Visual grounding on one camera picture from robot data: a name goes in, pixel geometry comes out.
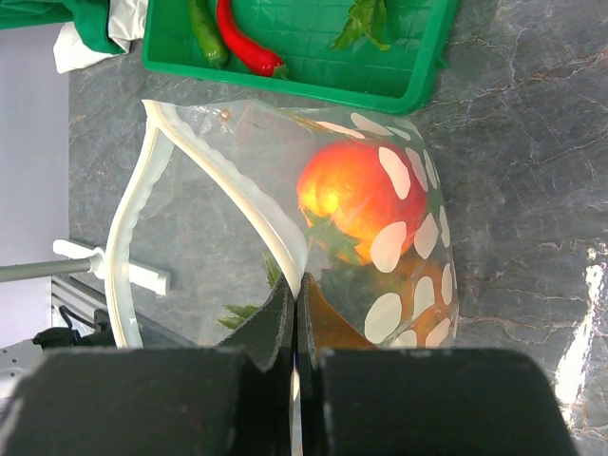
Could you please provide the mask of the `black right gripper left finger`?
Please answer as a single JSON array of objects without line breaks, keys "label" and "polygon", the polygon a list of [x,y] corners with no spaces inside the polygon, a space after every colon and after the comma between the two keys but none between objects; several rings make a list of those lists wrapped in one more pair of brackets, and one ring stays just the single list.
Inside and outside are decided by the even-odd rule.
[{"label": "black right gripper left finger", "polygon": [[287,455],[295,301],[284,279],[214,348],[55,350],[17,385],[5,455]]}]

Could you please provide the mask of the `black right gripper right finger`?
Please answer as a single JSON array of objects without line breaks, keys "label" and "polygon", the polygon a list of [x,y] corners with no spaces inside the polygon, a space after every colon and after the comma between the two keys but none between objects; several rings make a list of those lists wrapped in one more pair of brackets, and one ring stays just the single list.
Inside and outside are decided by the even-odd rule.
[{"label": "black right gripper right finger", "polygon": [[381,350],[311,275],[296,301],[307,455],[573,455],[538,365],[497,349]]}]

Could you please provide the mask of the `orange carrot with green leaves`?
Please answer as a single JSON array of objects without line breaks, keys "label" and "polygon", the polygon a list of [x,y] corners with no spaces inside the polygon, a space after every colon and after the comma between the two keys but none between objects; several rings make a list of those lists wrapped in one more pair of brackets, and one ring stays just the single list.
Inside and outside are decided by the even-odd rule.
[{"label": "orange carrot with green leaves", "polygon": [[409,250],[395,268],[352,265],[314,250],[293,296],[275,260],[267,256],[270,293],[262,304],[226,304],[218,317],[230,330],[227,342],[249,351],[304,339],[310,351],[337,349],[427,349],[454,338],[458,294],[449,253],[422,258]]}]

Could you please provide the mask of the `clear dotted zip top bag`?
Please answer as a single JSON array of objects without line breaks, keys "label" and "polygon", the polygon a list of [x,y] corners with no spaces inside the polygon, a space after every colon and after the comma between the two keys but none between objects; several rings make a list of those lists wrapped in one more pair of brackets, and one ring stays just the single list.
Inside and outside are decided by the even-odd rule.
[{"label": "clear dotted zip top bag", "polygon": [[212,346],[318,295],[379,348],[437,348],[459,304],[441,183],[412,123],[345,107],[147,100],[111,222],[105,295],[122,348]]}]

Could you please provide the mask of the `red tomato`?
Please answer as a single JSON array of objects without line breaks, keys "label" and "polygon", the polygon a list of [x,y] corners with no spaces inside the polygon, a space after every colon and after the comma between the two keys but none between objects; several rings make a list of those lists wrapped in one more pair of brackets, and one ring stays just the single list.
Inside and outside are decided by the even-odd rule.
[{"label": "red tomato", "polygon": [[306,237],[329,258],[396,268],[427,210],[428,191],[407,151],[388,142],[343,140],[321,147],[296,186]]}]

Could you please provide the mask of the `white radish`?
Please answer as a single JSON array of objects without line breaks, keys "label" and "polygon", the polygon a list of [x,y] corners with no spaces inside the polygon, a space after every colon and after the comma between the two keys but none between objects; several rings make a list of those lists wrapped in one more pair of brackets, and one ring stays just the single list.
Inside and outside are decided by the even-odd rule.
[{"label": "white radish", "polygon": [[388,22],[385,0],[355,0],[341,32],[332,41],[330,50],[343,50],[362,38],[367,38],[379,50],[387,51],[390,45],[383,39],[384,25]]}]

